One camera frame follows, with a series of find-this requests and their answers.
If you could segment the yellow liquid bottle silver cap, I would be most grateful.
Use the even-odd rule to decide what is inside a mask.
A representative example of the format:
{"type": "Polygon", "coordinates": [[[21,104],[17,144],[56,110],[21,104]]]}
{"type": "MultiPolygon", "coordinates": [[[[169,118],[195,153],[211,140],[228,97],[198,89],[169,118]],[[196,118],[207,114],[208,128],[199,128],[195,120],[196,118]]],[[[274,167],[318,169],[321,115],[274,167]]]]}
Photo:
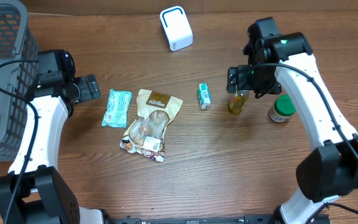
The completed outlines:
{"type": "Polygon", "coordinates": [[[229,101],[229,111],[232,114],[239,115],[248,98],[249,90],[237,90],[229,101]]]}

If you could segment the green lid white jar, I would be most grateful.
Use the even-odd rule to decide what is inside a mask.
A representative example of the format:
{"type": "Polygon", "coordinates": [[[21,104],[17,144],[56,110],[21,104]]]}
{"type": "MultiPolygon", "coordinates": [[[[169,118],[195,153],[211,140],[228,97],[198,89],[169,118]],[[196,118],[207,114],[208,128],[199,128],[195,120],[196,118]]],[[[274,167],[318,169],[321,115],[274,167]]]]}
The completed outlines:
{"type": "Polygon", "coordinates": [[[278,123],[286,122],[295,113],[295,106],[288,95],[278,97],[268,110],[269,117],[278,123]]]}

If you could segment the teal wet wipes pack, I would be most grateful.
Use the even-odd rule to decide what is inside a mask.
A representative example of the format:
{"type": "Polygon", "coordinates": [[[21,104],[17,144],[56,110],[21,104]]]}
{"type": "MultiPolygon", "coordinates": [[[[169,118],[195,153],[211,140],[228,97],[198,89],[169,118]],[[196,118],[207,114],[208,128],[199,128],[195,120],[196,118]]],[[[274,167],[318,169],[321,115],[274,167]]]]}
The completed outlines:
{"type": "Polygon", "coordinates": [[[132,99],[131,91],[118,91],[111,89],[109,92],[106,112],[101,125],[112,128],[127,127],[127,112],[132,99]]]}

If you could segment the small green white carton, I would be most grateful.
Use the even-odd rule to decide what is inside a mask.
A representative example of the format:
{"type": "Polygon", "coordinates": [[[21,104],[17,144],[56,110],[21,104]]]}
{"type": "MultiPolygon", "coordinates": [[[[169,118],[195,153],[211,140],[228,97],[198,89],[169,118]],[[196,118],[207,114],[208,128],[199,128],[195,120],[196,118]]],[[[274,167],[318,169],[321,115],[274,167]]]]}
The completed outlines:
{"type": "Polygon", "coordinates": [[[207,83],[200,83],[197,89],[198,101],[202,110],[207,110],[211,106],[211,96],[207,83]]]}

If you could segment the brown snack pouch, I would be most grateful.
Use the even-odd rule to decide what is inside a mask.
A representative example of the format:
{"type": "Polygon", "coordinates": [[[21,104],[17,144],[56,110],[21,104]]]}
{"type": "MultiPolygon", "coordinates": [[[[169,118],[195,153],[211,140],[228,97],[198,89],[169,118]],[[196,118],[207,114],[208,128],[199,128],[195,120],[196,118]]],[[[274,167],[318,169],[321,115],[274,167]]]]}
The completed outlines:
{"type": "Polygon", "coordinates": [[[137,117],[125,131],[120,147],[157,162],[165,160],[165,132],[175,119],[183,100],[152,90],[141,89],[136,98],[137,117]]]}

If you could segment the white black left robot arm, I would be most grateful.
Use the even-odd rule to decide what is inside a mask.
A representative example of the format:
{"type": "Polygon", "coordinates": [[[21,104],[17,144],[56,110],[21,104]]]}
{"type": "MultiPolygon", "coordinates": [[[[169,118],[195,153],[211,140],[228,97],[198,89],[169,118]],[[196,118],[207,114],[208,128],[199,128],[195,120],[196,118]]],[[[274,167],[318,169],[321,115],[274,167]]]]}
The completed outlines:
{"type": "Polygon", "coordinates": [[[26,94],[27,121],[19,152],[0,177],[0,214],[5,223],[107,223],[104,210],[79,206],[58,172],[63,126],[74,105],[100,97],[94,75],[38,75],[26,94]]]}

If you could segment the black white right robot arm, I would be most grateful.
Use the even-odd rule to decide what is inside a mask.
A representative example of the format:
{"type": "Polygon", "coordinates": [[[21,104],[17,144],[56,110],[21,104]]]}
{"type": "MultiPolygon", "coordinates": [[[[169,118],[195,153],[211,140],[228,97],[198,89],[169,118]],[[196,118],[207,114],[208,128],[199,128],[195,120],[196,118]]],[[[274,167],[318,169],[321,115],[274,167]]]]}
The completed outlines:
{"type": "Polygon", "coordinates": [[[358,189],[358,133],[342,115],[300,32],[250,32],[248,64],[231,67],[227,90],[257,98],[285,90],[308,135],[311,152],[296,168],[298,188],[277,207],[272,223],[315,223],[327,207],[358,189]]]}

